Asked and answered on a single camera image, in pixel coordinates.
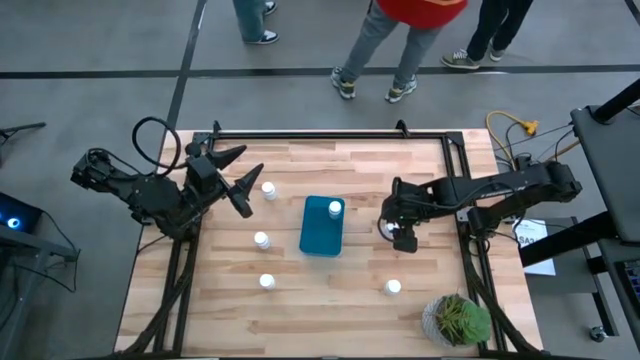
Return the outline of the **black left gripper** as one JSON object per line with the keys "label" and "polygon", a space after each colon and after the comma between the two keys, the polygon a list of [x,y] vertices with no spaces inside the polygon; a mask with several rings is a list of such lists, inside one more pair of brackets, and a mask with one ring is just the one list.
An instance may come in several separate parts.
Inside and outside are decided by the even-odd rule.
{"label": "black left gripper", "polygon": [[246,145],[240,145],[222,151],[208,150],[206,156],[189,156],[186,159],[187,186],[196,204],[211,206],[216,201],[228,196],[231,204],[242,218],[249,218],[253,215],[249,205],[249,194],[262,172],[264,164],[258,164],[243,177],[237,179],[230,189],[218,171],[218,169],[224,170],[233,163],[246,149]]}

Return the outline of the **teal plastic basket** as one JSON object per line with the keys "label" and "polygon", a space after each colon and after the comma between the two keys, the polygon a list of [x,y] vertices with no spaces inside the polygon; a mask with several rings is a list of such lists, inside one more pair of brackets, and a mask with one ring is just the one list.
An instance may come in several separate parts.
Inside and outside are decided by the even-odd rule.
{"label": "teal plastic basket", "polygon": [[[339,219],[331,219],[328,206],[338,200],[343,204]],[[311,195],[305,199],[299,249],[306,255],[337,257],[342,252],[345,201],[341,198]]]}

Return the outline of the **potted green plant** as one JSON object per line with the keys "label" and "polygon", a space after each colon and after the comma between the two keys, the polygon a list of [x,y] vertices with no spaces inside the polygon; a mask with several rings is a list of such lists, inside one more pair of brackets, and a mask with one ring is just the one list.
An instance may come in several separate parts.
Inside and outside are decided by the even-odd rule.
{"label": "potted green plant", "polygon": [[489,312],[459,294],[429,303],[422,312],[421,327],[428,339],[450,348],[471,347],[491,337]]}

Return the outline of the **white paper sheet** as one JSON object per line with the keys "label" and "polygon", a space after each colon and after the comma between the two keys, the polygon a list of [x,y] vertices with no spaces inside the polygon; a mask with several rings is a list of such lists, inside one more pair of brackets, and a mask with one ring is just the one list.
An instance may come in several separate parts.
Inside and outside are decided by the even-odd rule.
{"label": "white paper sheet", "polygon": [[540,261],[540,256],[544,253],[545,248],[540,248],[537,243],[549,235],[549,229],[545,220],[542,219],[524,219],[516,221],[512,225],[512,230],[520,249],[524,250],[521,259],[524,262],[531,259],[537,259],[537,262],[531,263],[524,267],[526,275],[548,276],[556,275],[556,268],[553,259]]}

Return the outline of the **black desk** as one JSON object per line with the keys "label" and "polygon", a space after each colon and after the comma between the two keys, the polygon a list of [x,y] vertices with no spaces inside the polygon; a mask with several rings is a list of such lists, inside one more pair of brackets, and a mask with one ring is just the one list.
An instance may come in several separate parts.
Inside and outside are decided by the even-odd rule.
{"label": "black desk", "polygon": [[609,124],[588,108],[570,116],[619,236],[640,243],[640,115],[625,109]]}

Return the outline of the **black tripod leg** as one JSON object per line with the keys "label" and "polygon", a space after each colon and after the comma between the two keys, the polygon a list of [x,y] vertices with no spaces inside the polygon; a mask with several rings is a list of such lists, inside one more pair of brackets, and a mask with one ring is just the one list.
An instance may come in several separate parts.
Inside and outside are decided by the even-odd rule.
{"label": "black tripod leg", "polygon": [[14,127],[8,127],[8,128],[0,128],[0,139],[6,142],[9,138],[11,138],[13,135],[15,135],[20,131],[35,130],[35,129],[44,128],[45,126],[46,126],[45,122],[39,122],[39,123],[32,123],[32,124],[14,126]]}

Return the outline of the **black computer with blue light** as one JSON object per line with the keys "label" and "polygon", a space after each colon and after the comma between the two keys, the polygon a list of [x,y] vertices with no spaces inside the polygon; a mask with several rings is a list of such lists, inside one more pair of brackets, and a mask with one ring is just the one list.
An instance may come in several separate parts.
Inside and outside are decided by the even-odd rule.
{"label": "black computer with blue light", "polygon": [[0,225],[33,234],[43,211],[0,192]]}

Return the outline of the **black stand pole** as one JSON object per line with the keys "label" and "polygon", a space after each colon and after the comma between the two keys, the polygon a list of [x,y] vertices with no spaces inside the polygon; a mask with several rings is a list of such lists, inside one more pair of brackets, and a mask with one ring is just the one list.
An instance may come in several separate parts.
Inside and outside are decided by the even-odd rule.
{"label": "black stand pole", "polygon": [[603,125],[612,124],[615,117],[640,99],[640,78],[624,88],[603,105],[591,110],[592,118]]}

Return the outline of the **black aluminium table frame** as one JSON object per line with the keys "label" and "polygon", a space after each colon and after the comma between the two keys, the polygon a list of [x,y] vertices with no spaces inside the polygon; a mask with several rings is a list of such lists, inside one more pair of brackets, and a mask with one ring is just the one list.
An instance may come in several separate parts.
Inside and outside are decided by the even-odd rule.
{"label": "black aluminium table frame", "polygon": [[[187,307],[166,323],[165,349],[185,357],[440,357],[450,349],[422,332],[424,307],[465,294],[461,250],[452,217],[420,225],[416,253],[399,253],[376,231],[391,182],[425,183],[449,173],[471,177],[498,170],[488,133],[397,130],[224,131],[220,149],[246,145],[227,168],[230,178],[263,163],[261,180],[277,198],[251,193],[252,217],[221,201],[205,216]],[[346,204],[342,252],[312,257],[299,249],[304,201],[310,195]],[[265,232],[268,249],[254,243]],[[265,290],[262,274],[275,277]],[[386,295],[397,279],[402,290]]]}

